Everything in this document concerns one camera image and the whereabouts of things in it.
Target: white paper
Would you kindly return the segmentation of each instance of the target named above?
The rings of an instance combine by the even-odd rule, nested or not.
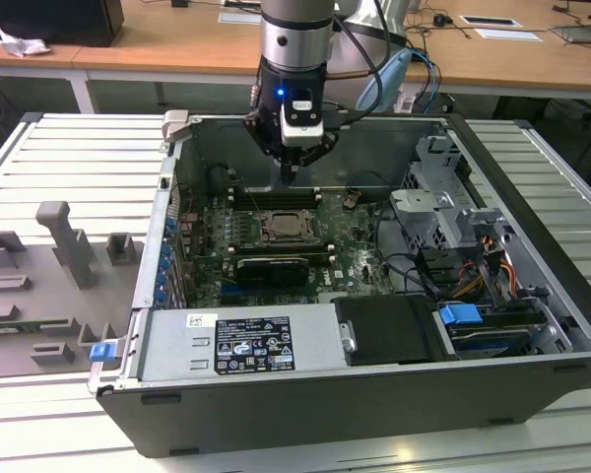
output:
[[[218,318],[217,313],[189,313],[186,315],[186,327],[215,327]]]
[[[542,41],[533,33],[518,32],[515,30],[486,30],[484,28],[475,28],[479,36],[486,39],[512,39],[515,41]]]
[[[41,39],[21,39],[4,33],[2,29],[0,29],[0,45],[9,54],[18,57],[50,52],[50,48]]]

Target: laboratory floor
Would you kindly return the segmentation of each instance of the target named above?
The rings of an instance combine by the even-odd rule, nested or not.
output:
[[[15,112],[0,94],[0,146],[17,125],[22,111],[78,111],[69,84],[52,79],[0,79],[0,90],[18,110]],[[199,112],[247,112],[249,88],[205,84],[164,84],[168,104],[157,104],[151,83],[93,81],[94,96],[102,113],[162,113],[172,108]],[[455,96],[454,111],[466,118],[492,118],[497,97]],[[436,104],[444,103],[441,96]],[[530,119],[543,104],[538,100],[516,100],[508,106],[507,118]],[[591,121],[585,126],[587,111],[575,101],[550,101],[535,128],[570,164],[579,161],[591,142]],[[591,182],[591,147],[578,166]]]

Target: barcode sticker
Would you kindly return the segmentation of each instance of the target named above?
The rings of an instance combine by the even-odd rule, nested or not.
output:
[[[186,328],[215,327],[218,318],[217,313],[189,313],[186,315]]]

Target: slotted aluminum table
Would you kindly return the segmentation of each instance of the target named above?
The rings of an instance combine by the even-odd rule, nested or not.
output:
[[[67,199],[91,240],[109,231],[144,238],[165,155],[161,120],[47,114],[21,124],[0,151],[0,229],[49,242],[34,210],[44,199]],[[534,131],[470,124],[591,283],[591,190]],[[150,460],[105,415],[87,378],[0,379],[0,472],[591,472],[591,390],[518,426]],[[277,429],[271,415],[258,422]]]

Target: blue cable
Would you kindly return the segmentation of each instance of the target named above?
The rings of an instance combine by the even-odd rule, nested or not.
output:
[[[429,69],[429,72],[431,74],[431,96],[429,97],[429,102],[427,103],[427,106],[425,107],[425,113],[427,113],[429,111],[429,107],[431,106],[431,103],[433,102],[433,99],[435,99],[435,85],[436,85],[435,69],[433,68],[433,63],[431,61],[429,61],[426,57],[424,57],[422,54],[420,54],[419,52],[417,52],[415,49],[412,49],[412,48],[410,48],[410,51],[412,51],[413,54],[418,56],[424,62],[424,64]]]

